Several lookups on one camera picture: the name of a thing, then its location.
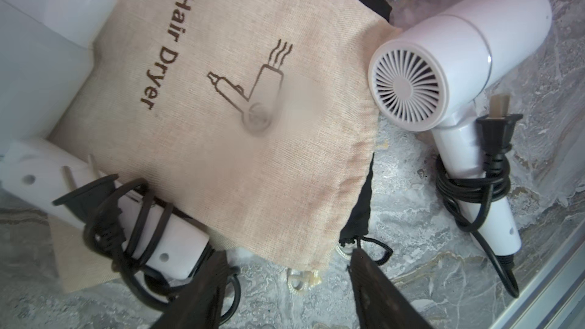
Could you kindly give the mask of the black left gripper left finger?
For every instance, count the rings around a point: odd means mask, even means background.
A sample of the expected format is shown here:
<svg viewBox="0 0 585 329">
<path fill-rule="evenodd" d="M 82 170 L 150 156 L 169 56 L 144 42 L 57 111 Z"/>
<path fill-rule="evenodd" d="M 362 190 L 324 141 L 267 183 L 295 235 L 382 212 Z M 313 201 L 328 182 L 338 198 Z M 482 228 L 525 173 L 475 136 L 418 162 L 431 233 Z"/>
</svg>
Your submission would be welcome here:
<svg viewBox="0 0 585 329">
<path fill-rule="evenodd" d="M 152 329 L 218 328 L 228 275 L 225 251 L 215 252 Z"/>
</svg>

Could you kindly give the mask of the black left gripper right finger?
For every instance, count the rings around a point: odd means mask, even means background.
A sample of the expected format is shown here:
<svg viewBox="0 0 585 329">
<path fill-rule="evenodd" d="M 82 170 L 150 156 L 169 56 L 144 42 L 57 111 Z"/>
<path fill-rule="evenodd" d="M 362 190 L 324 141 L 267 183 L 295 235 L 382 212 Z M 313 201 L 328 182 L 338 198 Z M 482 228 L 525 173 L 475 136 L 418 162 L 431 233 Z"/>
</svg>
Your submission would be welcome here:
<svg viewBox="0 0 585 329">
<path fill-rule="evenodd" d="M 348 268 L 361 329 L 431 329 L 370 256 L 353 250 Z"/>
</svg>

